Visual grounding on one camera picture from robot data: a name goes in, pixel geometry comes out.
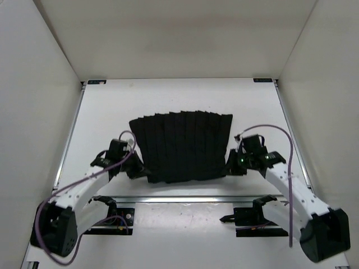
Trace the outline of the black pleated skirt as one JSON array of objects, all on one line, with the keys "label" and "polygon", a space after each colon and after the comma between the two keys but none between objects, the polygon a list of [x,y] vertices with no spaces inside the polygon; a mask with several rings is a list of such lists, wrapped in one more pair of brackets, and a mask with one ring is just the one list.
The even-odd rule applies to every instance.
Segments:
[{"label": "black pleated skirt", "polygon": [[150,184],[212,180],[225,176],[232,114],[181,111],[133,119]]}]

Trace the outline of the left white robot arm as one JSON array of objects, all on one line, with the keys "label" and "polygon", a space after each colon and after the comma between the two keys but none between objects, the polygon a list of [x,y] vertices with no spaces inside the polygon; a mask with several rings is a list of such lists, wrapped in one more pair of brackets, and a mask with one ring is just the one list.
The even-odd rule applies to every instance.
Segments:
[{"label": "left white robot arm", "polygon": [[113,139],[109,149],[98,153],[91,162],[84,179],[58,190],[38,206],[30,244],[67,257],[83,233],[93,226],[116,221],[125,226],[115,199],[98,193],[119,173],[126,173],[130,179],[150,175],[128,141]]}]

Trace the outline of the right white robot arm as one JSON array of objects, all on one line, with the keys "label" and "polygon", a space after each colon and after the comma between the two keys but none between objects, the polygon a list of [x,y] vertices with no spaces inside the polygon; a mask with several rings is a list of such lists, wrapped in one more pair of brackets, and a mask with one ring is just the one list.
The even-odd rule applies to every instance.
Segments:
[{"label": "right white robot arm", "polygon": [[350,249],[349,221],[341,209],[333,209],[293,175],[290,165],[276,151],[268,152],[261,135],[235,137],[238,146],[229,153],[228,175],[257,171],[287,200],[267,194],[256,198],[251,207],[237,207],[220,219],[233,222],[240,230],[277,225],[295,238],[306,257],[321,262]]}]

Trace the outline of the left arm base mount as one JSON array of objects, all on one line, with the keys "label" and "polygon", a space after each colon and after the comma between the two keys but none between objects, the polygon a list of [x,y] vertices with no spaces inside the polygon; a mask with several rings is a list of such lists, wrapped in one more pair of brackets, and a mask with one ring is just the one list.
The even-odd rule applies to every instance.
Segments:
[{"label": "left arm base mount", "polygon": [[108,196],[95,196],[89,204],[95,202],[104,205],[107,209],[106,220],[95,224],[87,229],[86,235],[123,235],[129,236],[133,233],[135,220],[134,207],[120,207],[114,198]]}]

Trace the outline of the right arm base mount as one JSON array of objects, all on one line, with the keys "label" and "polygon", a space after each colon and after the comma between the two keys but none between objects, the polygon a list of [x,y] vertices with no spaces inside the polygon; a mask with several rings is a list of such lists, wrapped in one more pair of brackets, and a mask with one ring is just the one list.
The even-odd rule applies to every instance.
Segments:
[{"label": "right arm base mount", "polygon": [[272,195],[259,197],[253,200],[251,207],[235,207],[233,214],[225,215],[219,221],[234,223],[237,238],[287,237],[285,230],[264,217],[263,206],[277,200]]}]

